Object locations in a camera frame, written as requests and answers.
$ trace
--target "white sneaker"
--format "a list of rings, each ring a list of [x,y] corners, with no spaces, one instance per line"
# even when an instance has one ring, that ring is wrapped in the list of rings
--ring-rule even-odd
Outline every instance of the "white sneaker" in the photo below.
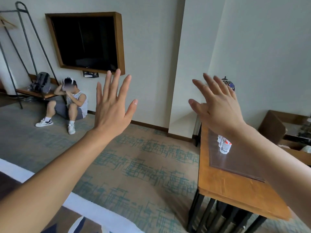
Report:
[[[36,127],[44,127],[44,126],[49,126],[49,125],[53,125],[52,119],[50,119],[50,121],[44,121],[44,119],[42,119],[39,123],[36,123]]]
[[[76,129],[75,129],[75,125],[74,124],[69,124],[68,125],[68,133],[69,133],[69,135],[72,135],[72,134],[76,133]]]

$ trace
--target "metal rack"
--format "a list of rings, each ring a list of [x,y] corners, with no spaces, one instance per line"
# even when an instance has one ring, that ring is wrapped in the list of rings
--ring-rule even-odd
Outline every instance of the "metal rack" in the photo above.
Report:
[[[19,8],[19,4],[23,5],[24,9],[20,9],[20,8]],[[38,41],[39,41],[39,43],[40,43],[40,45],[41,45],[41,48],[42,48],[42,50],[43,50],[43,52],[44,52],[45,58],[46,58],[46,60],[47,60],[48,63],[49,63],[49,66],[50,66],[51,71],[52,71],[53,76],[54,76],[54,78],[51,78],[51,83],[59,85],[59,83],[58,83],[58,81],[57,81],[57,78],[56,78],[56,76],[55,76],[55,73],[54,73],[54,71],[53,71],[53,68],[52,68],[52,66],[51,66],[51,63],[50,63],[50,61],[49,61],[49,58],[48,58],[48,56],[46,55],[46,52],[45,52],[44,47],[43,47],[43,45],[42,45],[42,43],[41,43],[41,40],[40,40],[40,38],[39,38],[39,35],[38,35],[38,33],[37,33],[37,30],[36,30],[35,25],[34,25],[32,19],[31,19],[31,16],[30,16],[30,14],[29,14],[29,11],[28,11],[26,5],[25,5],[24,3],[22,3],[22,2],[20,2],[20,1],[17,1],[17,2],[15,3],[15,7],[16,7],[16,10],[11,10],[11,11],[0,11],[0,13],[6,13],[6,12],[17,12],[17,13],[18,13],[18,17],[19,17],[19,19],[20,19],[21,26],[22,26],[22,28],[23,28],[23,32],[24,32],[24,35],[25,35],[25,39],[26,39],[26,43],[27,43],[28,50],[29,50],[29,53],[30,53],[30,57],[31,57],[31,60],[32,60],[32,63],[33,63],[34,69],[35,69],[35,75],[29,74],[29,72],[28,72],[28,70],[27,70],[27,68],[26,68],[26,66],[25,66],[25,64],[24,64],[24,62],[23,62],[23,60],[22,60],[22,58],[21,58],[21,55],[19,54],[19,52],[18,52],[18,50],[17,50],[17,48],[16,48],[16,46],[15,46],[15,44],[14,44],[14,42],[13,42],[13,39],[12,39],[11,36],[10,36],[10,33],[9,33],[7,27],[5,26],[3,20],[1,20],[1,22],[2,22],[2,24],[4,25],[4,29],[5,29],[5,31],[6,31],[6,33],[7,33],[7,35],[9,36],[9,39],[10,39],[10,41],[11,41],[11,43],[12,43],[12,45],[13,45],[13,47],[14,47],[14,49],[15,49],[15,51],[16,51],[18,57],[19,57],[19,59],[21,60],[21,63],[23,64],[23,67],[24,67],[25,70],[26,70],[26,73],[28,74],[28,76],[29,76],[29,78],[30,78],[31,81],[33,81],[33,80],[35,80],[35,79],[37,79],[37,80],[39,81],[37,67],[36,67],[36,64],[35,64],[35,61],[34,61],[34,58],[33,58],[33,54],[32,54],[30,45],[29,45],[29,41],[28,41],[28,37],[27,37],[27,34],[26,34],[25,26],[24,26],[24,23],[23,23],[23,19],[22,19],[22,17],[21,17],[21,12],[26,13],[26,14],[28,15],[29,20],[30,20],[30,22],[31,22],[31,24],[32,24],[32,27],[33,27],[33,29],[34,29],[34,31],[35,31],[35,33],[36,33],[37,38],[38,38]],[[3,54],[3,58],[4,58],[4,61],[5,61],[7,70],[8,70],[8,72],[9,72],[9,75],[10,75],[10,78],[11,78],[11,81],[12,81],[12,84],[13,84],[13,87],[14,87],[14,90],[15,90],[15,93],[16,93],[16,96],[17,96],[17,98],[18,98],[19,105],[21,106],[21,109],[23,108],[23,106],[22,106],[22,104],[21,104],[21,98],[20,98],[20,96],[19,96],[18,93],[25,94],[25,95],[29,95],[29,96],[34,96],[34,97],[38,97],[38,98],[42,98],[43,100],[45,100],[45,99],[47,99],[47,98],[51,98],[51,97],[56,96],[56,95],[55,95],[54,93],[52,93],[52,92],[49,92],[48,94],[44,94],[42,91],[41,91],[41,92],[33,92],[33,91],[28,91],[26,88],[17,89],[16,86],[15,86],[13,77],[12,77],[12,73],[11,73],[10,68],[9,68],[9,64],[8,64],[8,62],[7,62],[7,60],[6,60],[6,56],[5,56],[4,50],[3,50],[3,48],[2,48],[1,42],[0,42],[0,49],[1,49],[1,52],[2,52],[2,54]]]

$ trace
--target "gray backpack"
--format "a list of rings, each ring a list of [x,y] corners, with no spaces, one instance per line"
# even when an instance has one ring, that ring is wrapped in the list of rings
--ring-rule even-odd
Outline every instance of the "gray backpack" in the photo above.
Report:
[[[28,87],[29,91],[35,92],[42,91],[43,93],[49,93],[50,89],[51,89],[51,78],[50,75],[46,72],[40,72],[38,74],[37,80],[34,83],[30,84],[30,86]]]

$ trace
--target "man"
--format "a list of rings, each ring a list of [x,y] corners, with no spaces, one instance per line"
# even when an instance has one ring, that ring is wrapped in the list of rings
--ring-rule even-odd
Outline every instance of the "man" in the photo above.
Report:
[[[75,120],[85,118],[87,115],[87,97],[77,87],[77,83],[72,78],[65,78],[63,83],[54,91],[56,95],[66,95],[67,105],[62,101],[49,101],[46,116],[36,127],[52,125],[52,117],[55,113],[69,120],[68,133],[76,133]]]

